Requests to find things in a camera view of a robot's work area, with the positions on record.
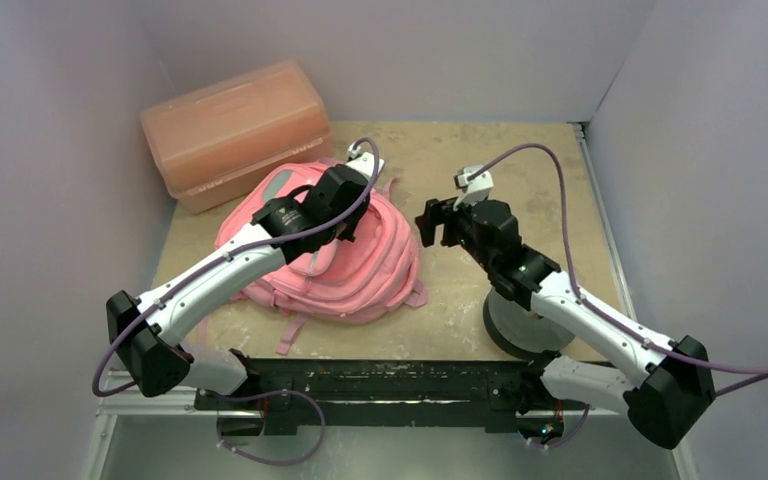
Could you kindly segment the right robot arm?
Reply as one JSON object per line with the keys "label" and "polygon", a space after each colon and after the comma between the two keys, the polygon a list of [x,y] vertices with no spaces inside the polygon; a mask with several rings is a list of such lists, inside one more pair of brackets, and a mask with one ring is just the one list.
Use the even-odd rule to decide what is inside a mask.
{"label": "right robot arm", "polygon": [[504,299],[554,322],[609,361],[604,367],[555,355],[522,379],[529,404],[544,407],[557,398],[624,413],[644,438],[674,449],[715,401],[701,342],[653,331],[579,287],[557,262],[523,242],[507,203],[459,206],[453,198],[431,199],[415,224],[423,246],[462,248]]}

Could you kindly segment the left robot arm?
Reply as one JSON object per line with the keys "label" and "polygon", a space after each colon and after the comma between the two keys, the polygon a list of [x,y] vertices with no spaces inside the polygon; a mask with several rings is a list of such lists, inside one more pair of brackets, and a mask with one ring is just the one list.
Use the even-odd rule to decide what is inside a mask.
{"label": "left robot arm", "polygon": [[93,393],[120,393],[101,387],[109,360],[118,357],[145,397],[191,386],[219,393],[235,409],[252,405],[258,382],[244,355],[187,347],[187,335],[255,281],[335,240],[354,240],[380,168],[375,159],[329,166],[314,184],[265,201],[235,235],[171,282],[138,296],[113,294],[105,304],[110,345]]}

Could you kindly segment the pink student backpack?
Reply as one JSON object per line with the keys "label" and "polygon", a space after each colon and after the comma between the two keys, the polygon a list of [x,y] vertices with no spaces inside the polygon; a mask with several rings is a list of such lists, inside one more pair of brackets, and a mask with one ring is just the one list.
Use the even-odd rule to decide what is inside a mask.
{"label": "pink student backpack", "polygon": [[387,181],[373,189],[355,241],[335,240],[234,295],[235,300],[251,300],[290,318],[278,354],[289,352],[311,318],[362,325],[401,305],[427,303],[428,291],[419,278],[419,243],[391,201],[392,187]]}

